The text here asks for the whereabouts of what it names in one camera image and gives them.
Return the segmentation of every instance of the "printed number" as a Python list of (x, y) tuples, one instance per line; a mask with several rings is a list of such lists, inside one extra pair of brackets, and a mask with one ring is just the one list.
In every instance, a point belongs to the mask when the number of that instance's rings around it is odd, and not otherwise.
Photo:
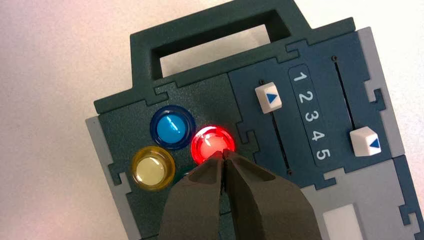
[(300, 102), (302, 104), (304, 103), (304, 99), (305, 100), (308, 100), (308, 101), (311, 101), (314, 98), (314, 95), (312, 94), (311, 91), (307, 91), (306, 94), (308, 94), (309, 96), (305, 96), (303, 94), (299, 94), (299, 99), (300, 99)]
[(307, 112), (305, 114), (305, 119), (308, 122), (312, 122), (315, 119), (318, 119), (320, 117), (320, 114), (318, 114), (318, 111), (313, 111), (313, 114), (310, 114), (309, 112)]
[(303, 72), (300, 72), (300, 76), (295, 77), (293, 80), (296, 82), (296, 81), (299, 81), (299, 80), (305, 79), (305, 78), (307, 78), (307, 77), (308, 77), (308, 76), (306, 76), (306, 74), (304, 74)]
[(313, 131), (313, 138), (312, 140), (318, 141), (318, 139), (325, 137), (326, 135), (324, 133), (321, 133), (319, 131)]
[(331, 157), (330, 150), (324, 149), (316, 152), (317, 159), (324, 160), (326, 157)]

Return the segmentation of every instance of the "handle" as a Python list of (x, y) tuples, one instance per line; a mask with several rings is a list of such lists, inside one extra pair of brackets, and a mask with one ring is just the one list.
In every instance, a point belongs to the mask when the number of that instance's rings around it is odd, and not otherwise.
[(271, 42), (311, 30), (293, 0), (234, 0), (132, 34), (133, 85), (161, 79), (164, 56), (262, 24)]
[[(161, 57), (262, 24), (270, 41), (275, 44), (251, 49), (155, 82), (162, 79)], [(289, 60), (296, 56), (283, 50), (289, 43), (306, 39), (309, 44), (314, 44), (354, 30), (352, 18), (312, 30), (293, 0), (230, 1), (133, 33), (130, 36), (132, 88), (96, 100), (94, 105), (99, 114), (141, 100), (153, 105), (167, 100), (166, 93), (155, 93), (157, 86), (176, 82), (178, 87), (182, 87), (269, 58)]]

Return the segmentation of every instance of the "yellow button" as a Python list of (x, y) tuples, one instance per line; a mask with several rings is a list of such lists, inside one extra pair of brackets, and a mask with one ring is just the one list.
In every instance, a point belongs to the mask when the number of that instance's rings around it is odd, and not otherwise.
[(131, 172), (140, 188), (158, 191), (166, 188), (174, 179), (174, 159), (161, 147), (147, 146), (132, 158)]

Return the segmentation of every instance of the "white square button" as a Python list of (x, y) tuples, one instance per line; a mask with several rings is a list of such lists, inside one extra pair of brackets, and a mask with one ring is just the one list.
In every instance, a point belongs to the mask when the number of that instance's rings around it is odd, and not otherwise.
[(258, 86), (254, 89), (260, 108), (264, 114), (277, 110), (283, 106), (277, 87), (273, 82)]
[(379, 136), (371, 128), (364, 126), (350, 132), (355, 156), (372, 156), (382, 152)]

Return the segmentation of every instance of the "illuminated red button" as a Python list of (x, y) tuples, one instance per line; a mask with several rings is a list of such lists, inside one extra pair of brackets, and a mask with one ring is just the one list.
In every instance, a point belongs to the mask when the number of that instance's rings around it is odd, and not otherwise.
[(220, 126), (209, 125), (196, 133), (191, 141), (191, 156), (200, 165), (216, 151), (236, 150), (233, 137)]

